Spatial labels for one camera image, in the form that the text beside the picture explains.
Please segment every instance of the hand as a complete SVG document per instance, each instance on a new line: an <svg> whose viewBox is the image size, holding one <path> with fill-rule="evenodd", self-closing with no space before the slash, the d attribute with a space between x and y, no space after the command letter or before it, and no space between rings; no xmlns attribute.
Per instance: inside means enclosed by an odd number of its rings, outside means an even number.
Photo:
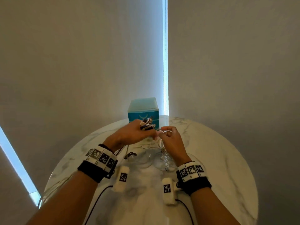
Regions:
<svg viewBox="0 0 300 225"><path fill-rule="evenodd" d="M165 133L161 132L159 137L163 140L163 145L174 159L176 166L181 166L182 164L192 161L185 150L185 146L183 145L181 136L176 127L164 126L161 130L168 130Z"/></svg>
<svg viewBox="0 0 300 225"><path fill-rule="evenodd" d="M124 127L117 130L114 134L110 135L103 144L109 147L113 152L122 148L124 145L131 145L140 142L141 140L151 136L156 137L157 131L140 129L141 120L134 120Z"/></svg>

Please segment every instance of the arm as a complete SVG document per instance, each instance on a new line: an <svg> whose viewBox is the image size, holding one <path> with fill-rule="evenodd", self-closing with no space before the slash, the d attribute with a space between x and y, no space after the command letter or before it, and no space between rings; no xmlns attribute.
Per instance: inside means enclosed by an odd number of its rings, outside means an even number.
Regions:
<svg viewBox="0 0 300 225"><path fill-rule="evenodd" d="M160 133L159 137L163 140L165 149L174 159L176 166L191 162L177 129L172 126L161 129L169 130ZM210 188L199 189L192 193L191 200L198 224L239 224Z"/></svg>
<svg viewBox="0 0 300 225"><path fill-rule="evenodd" d="M141 131L140 120L135 120L109 136L103 144L113 152L124 145L137 143L155 130ZM26 225L82 225L98 184L88 175L77 171L73 177L51 197Z"/></svg>

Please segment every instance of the box lid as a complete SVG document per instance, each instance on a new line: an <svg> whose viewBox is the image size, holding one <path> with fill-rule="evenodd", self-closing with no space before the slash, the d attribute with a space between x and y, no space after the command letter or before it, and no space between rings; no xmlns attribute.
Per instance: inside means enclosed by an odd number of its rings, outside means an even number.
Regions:
<svg viewBox="0 0 300 225"><path fill-rule="evenodd" d="M128 108L128 113L153 111L158 111L158 106L155 97L132 100Z"/></svg>

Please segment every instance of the person's right hand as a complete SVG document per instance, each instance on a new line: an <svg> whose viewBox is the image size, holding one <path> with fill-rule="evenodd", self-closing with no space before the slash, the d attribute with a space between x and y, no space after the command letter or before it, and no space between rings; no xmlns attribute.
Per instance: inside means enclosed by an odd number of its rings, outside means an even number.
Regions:
<svg viewBox="0 0 300 225"><path fill-rule="evenodd" d="M174 159L176 166L181 166L182 164L192 161L185 150L185 146L176 127L164 126L161 130L167 130L165 133L161 132L159 137L163 140L163 145Z"/></svg>

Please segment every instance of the marble table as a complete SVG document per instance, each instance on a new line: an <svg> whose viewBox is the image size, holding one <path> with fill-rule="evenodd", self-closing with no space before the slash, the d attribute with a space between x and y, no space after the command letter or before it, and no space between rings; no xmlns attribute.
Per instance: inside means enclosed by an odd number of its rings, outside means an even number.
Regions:
<svg viewBox="0 0 300 225"><path fill-rule="evenodd" d="M78 142L57 164L45 190L69 177L86 158L86 153L94 145L102 143L109 135L126 125L128 119L117 121L91 133ZM189 154L200 160L212 184L212 190L241 224L256 224L258 215L258 195L253 175L238 150L223 136L212 129L190 120L160 116L160 126L176 126ZM118 166L124 160L125 150L118 155ZM188 212L180 203L166 206L162 200L164 177L177 180L173 172L161 171L151 166L130 167L128 183L124 193L107 189L97 202L87 224L191 224ZM115 179L104 178L95 192L89 212L100 192ZM194 223L197 224L190 198L179 193L189 208Z"/></svg>

